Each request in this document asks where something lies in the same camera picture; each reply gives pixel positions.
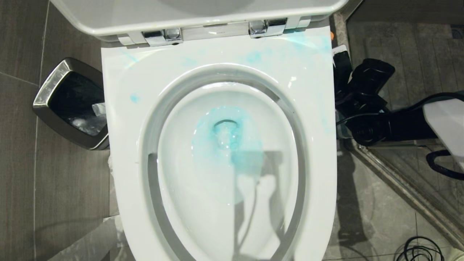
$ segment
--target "gray floor tile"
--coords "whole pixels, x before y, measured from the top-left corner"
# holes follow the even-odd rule
[[[397,38],[381,38],[384,61],[395,67],[395,74],[388,80],[392,110],[409,105],[406,79],[403,70],[400,43]]]
[[[417,35],[421,38],[453,38],[451,26],[446,24],[417,24]]]
[[[108,151],[85,150],[37,126],[36,249],[48,260],[109,214]]]
[[[412,105],[425,98],[424,80],[420,66],[419,53],[417,52],[416,39],[413,34],[409,34],[408,37],[399,37],[398,39],[401,39],[399,42],[409,96],[409,105]]]
[[[116,199],[116,189],[115,189],[115,181],[113,176],[110,175],[110,216],[119,215],[119,208],[117,206],[117,199]]]
[[[0,72],[37,84],[48,0],[0,4]]]
[[[366,49],[367,58],[378,59],[383,61],[382,42],[380,37],[368,37],[365,39],[364,47]],[[379,96],[388,102],[387,107],[390,106],[389,82],[385,83],[379,92]]]
[[[448,39],[433,39],[433,47],[435,49],[435,56],[437,57],[442,91],[458,91]]]
[[[66,57],[76,58],[101,71],[100,44],[95,37],[78,31],[50,4],[40,83]]]
[[[363,257],[355,257],[355,258],[349,258],[349,259],[345,258],[345,259],[338,259],[338,260],[339,261],[396,261],[396,255],[388,254],[388,255],[380,255],[380,256],[363,256]]]
[[[432,38],[417,38],[422,76],[424,77],[425,95],[441,92],[440,74]]]
[[[34,259],[34,147],[38,90],[0,74],[0,260]]]
[[[115,248],[110,251],[110,261],[135,261],[129,246]]]
[[[415,211],[351,154],[338,157],[334,227],[324,259],[394,254],[416,235]]]
[[[348,23],[347,31],[350,42],[351,64],[353,65],[353,69],[355,69],[366,58],[366,51],[364,50],[364,26],[362,23]]]
[[[458,90],[464,91],[464,40],[450,39],[448,44],[453,59]]]
[[[450,247],[451,244],[419,213],[416,213],[417,235],[432,239],[440,248]]]

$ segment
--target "water in toilet bowl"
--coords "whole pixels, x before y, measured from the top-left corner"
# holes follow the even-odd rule
[[[254,192],[263,165],[263,144],[255,121],[243,108],[212,108],[198,121],[192,156],[194,171],[211,196],[228,204],[243,201]],[[227,172],[233,172],[234,182],[241,184],[235,189],[234,202],[222,198],[223,186],[230,186]]]

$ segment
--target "white ceramic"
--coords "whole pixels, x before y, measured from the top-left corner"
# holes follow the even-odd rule
[[[337,180],[328,26],[102,48],[102,60],[137,260],[322,259]]]

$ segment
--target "toilet seat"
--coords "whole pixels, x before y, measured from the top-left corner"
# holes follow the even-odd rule
[[[322,259],[335,214],[337,179],[329,35],[329,27],[321,26],[260,39],[246,35],[186,41],[177,46],[102,48],[116,194],[137,260],[190,258],[179,253],[191,245],[181,238],[165,238],[169,235],[166,229],[179,227],[171,220],[166,222],[169,211],[166,215],[155,212],[155,208],[172,205],[160,205],[164,201],[159,198],[165,195],[156,185],[163,181],[150,180],[149,170],[158,169],[151,166],[156,157],[150,150],[161,144],[159,137],[169,121],[166,112],[174,111],[198,88],[224,82],[258,89],[259,95],[270,97],[287,118],[296,119],[289,124],[294,124],[292,135],[306,164],[298,161],[299,170],[305,170],[304,182],[298,181],[304,195],[296,198],[296,207],[289,210],[292,217],[299,218],[292,220],[294,235],[281,244],[278,256],[293,256],[296,261]]]

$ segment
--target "gray wall tile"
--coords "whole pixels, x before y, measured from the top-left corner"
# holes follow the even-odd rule
[[[36,117],[31,106],[37,90],[0,74],[0,260],[34,258]]]
[[[53,4],[50,4],[40,84],[66,57],[76,58],[101,71],[100,44],[100,40],[95,37],[78,31]]]
[[[109,151],[85,150],[37,126],[36,249],[48,260],[109,214]]]
[[[0,4],[0,72],[37,84],[48,0]]]
[[[64,58],[101,70],[100,41],[74,28],[50,4],[42,63],[43,82]],[[37,260],[48,260],[109,215],[109,151],[88,151],[39,120],[36,158]]]

